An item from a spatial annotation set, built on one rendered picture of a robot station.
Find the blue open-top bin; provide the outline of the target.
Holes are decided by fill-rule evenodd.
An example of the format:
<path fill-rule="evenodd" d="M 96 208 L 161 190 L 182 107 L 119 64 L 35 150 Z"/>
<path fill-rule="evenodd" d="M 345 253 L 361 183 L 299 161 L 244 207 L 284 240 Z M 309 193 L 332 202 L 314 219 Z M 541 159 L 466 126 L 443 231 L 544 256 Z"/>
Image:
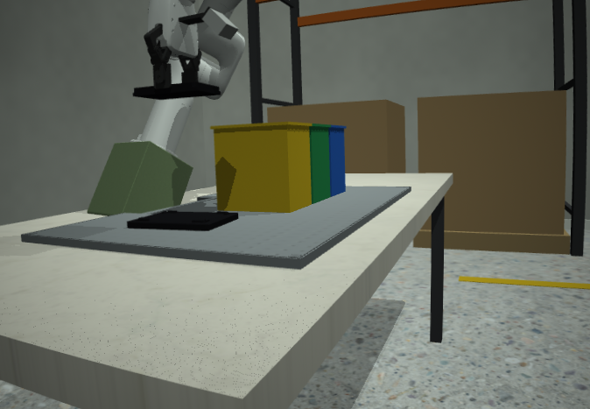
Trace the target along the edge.
<path fill-rule="evenodd" d="M 330 197 L 346 192 L 344 129 L 331 125 L 329 132 Z"/>

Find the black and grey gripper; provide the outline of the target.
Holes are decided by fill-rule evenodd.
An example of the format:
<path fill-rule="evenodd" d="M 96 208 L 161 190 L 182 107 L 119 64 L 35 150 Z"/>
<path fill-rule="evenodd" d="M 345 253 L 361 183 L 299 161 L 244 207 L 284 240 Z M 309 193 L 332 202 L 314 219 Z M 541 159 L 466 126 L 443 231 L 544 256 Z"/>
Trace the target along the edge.
<path fill-rule="evenodd" d="M 144 40 L 154 65 L 155 89 L 172 87 L 169 59 L 180 61 L 184 70 L 181 73 L 182 83 L 198 82 L 201 51 L 197 24 L 179 22 L 179 18 L 195 14 L 194 3 L 195 0 L 150 0 Z M 186 64 L 185 60 L 190 61 Z"/>

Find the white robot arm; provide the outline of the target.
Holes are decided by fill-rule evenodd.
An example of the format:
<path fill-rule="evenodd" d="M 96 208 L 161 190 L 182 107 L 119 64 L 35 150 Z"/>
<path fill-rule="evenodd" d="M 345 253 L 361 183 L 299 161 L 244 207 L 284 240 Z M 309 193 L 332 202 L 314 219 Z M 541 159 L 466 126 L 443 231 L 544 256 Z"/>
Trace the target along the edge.
<path fill-rule="evenodd" d="M 219 61 L 218 66 L 200 58 L 198 82 L 217 86 L 221 91 L 220 95 L 206 96 L 209 99 L 217 100 L 223 95 L 245 48 L 243 35 L 228 20 L 241 1 L 203 0 L 197 14 L 179 18 L 186 25 L 197 24 L 199 49 Z M 151 141 L 177 157 L 174 153 L 192 106 L 193 97 L 156 100 L 143 133 L 130 142 Z"/>

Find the green open-top bin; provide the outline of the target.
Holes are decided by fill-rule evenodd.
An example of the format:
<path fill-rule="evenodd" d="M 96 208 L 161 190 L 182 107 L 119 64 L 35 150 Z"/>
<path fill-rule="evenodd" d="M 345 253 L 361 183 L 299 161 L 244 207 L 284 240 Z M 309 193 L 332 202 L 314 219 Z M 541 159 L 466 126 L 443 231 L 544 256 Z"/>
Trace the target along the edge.
<path fill-rule="evenodd" d="M 310 133 L 310 162 L 312 204 L 330 198 L 329 124 L 312 123 Z"/>

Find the yellow open bin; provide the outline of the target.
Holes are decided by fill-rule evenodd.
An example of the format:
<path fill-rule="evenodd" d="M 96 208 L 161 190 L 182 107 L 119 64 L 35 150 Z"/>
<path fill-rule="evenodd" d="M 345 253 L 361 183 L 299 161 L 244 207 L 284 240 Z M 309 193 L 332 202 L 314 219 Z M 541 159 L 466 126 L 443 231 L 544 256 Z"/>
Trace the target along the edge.
<path fill-rule="evenodd" d="M 291 213 L 312 205 L 311 123 L 210 126 L 217 209 Z"/>

